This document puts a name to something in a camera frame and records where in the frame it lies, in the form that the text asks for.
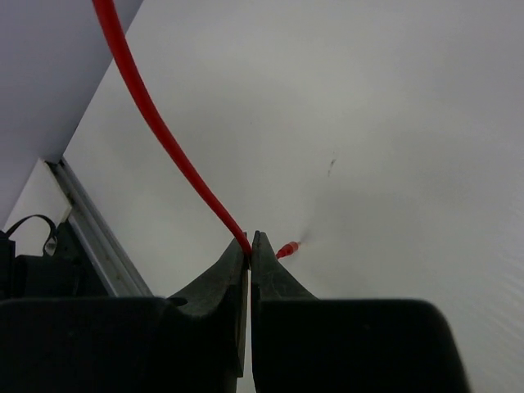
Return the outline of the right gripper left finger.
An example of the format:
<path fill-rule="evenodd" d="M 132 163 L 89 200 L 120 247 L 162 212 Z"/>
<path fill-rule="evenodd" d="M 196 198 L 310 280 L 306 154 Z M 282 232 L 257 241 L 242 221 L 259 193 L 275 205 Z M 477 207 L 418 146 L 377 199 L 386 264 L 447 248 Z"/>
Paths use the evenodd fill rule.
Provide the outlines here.
<path fill-rule="evenodd" d="M 53 296 L 76 278 L 51 262 L 26 293 L 31 267 L 1 240 L 4 392 L 234 392 L 244 373 L 247 266 L 232 241 L 170 297 Z"/>

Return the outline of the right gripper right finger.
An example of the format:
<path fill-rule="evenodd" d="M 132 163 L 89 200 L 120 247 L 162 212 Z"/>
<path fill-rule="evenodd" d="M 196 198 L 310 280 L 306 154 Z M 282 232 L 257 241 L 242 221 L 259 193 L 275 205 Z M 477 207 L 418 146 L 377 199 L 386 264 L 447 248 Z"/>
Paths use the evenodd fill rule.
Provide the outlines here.
<path fill-rule="evenodd" d="M 251 256 L 251 353 L 258 392 L 467 392 L 445 316 L 410 299 L 321 300 L 277 260 Z"/>

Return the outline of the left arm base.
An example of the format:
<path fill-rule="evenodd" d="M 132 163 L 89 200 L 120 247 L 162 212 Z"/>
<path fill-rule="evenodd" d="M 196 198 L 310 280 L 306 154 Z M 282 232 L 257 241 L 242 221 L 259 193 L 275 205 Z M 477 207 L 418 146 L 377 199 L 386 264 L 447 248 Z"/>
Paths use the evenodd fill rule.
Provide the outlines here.
<path fill-rule="evenodd" d="M 11 238 L 26 221 L 49 227 L 41 256 L 17 255 Z M 45 215 L 29 215 L 1 232 L 1 299 L 110 296 L 70 224 L 54 224 Z"/>

